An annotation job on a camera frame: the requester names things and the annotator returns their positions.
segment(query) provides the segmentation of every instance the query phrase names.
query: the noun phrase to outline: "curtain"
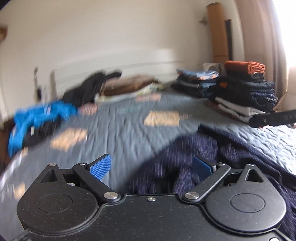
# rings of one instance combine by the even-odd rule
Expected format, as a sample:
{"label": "curtain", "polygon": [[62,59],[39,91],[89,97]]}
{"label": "curtain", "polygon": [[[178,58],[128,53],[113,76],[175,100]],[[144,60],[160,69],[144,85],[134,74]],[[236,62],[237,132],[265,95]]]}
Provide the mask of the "curtain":
{"label": "curtain", "polygon": [[236,0],[236,3],[242,25],[245,61],[266,66],[266,80],[276,83],[275,94],[281,99],[288,87],[287,62],[273,1]]}

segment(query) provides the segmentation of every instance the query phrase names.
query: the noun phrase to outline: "blue garment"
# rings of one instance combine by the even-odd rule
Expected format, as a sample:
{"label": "blue garment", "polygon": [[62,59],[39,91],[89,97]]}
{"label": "blue garment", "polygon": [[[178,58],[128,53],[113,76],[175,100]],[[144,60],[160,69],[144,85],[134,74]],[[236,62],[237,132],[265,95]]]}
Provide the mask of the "blue garment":
{"label": "blue garment", "polygon": [[177,73],[185,75],[187,77],[197,78],[199,80],[211,80],[219,76],[218,71],[208,70],[208,71],[188,71],[184,69],[177,69]]}
{"label": "blue garment", "polygon": [[38,128],[46,121],[55,121],[58,116],[67,120],[71,115],[76,115],[77,109],[72,104],[55,101],[49,104],[37,105],[28,109],[20,109],[15,113],[15,127],[10,133],[8,154],[12,157],[20,149],[29,128]]}
{"label": "blue garment", "polygon": [[182,196],[201,182],[192,171],[192,158],[199,154],[212,164],[222,161],[232,168],[254,163],[271,181],[287,205],[279,228],[296,240],[296,176],[237,135],[200,126],[197,133],[180,137],[137,171],[128,186],[129,193],[177,193]]}

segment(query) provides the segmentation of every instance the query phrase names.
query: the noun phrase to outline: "folded orange garment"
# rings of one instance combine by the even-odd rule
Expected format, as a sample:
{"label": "folded orange garment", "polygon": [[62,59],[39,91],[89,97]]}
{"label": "folded orange garment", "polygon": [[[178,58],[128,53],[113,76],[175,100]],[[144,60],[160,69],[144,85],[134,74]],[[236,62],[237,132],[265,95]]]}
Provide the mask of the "folded orange garment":
{"label": "folded orange garment", "polygon": [[246,74],[264,73],[265,65],[257,62],[242,62],[228,60],[224,63],[226,71],[242,72]]}

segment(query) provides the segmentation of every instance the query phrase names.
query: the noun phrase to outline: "headboard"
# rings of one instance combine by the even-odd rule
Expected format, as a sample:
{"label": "headboard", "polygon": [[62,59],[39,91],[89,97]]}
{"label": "headboard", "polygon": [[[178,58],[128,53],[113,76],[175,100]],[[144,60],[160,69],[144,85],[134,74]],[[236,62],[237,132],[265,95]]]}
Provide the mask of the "headboard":
{"label": "headboard", "polygon": [[81,84],[91,73],[115,69],[123,71],[122,76],[149,74],[162,82],[176,79],[176,69],[183,68],[183,58],[173,49],[139,50],[111,56],[101,56],[83,62],[72,63],[54,70],[54,84],[57,97]]}

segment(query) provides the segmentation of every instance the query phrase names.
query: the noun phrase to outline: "bed sheet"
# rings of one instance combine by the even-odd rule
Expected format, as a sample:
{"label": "bed sheet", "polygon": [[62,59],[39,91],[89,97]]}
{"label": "bed sheet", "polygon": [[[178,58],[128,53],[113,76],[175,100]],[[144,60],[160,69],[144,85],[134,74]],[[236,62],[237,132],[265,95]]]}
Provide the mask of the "bed sheet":
{"label": "bed sheet", "polygon": [[[200,123],[239,135],[296,174],[296,129],[286,126],[251,128],[206,107],[204,101],[161,92],[104,103],[63,122],[52,137],[18,153],[2,174],[0,234],[11,240],[23,230],[16,214],[17,202],[49,163],[56,163],[60,169],[71,168],[76,163],[90,163],[108,153],[112,157],[112,167],[102,181],[120,192],[146,160],[177,137],[196,132]],[[162,119],[164,115],[169,121],[157,120],[154,115],[159,112]]]}

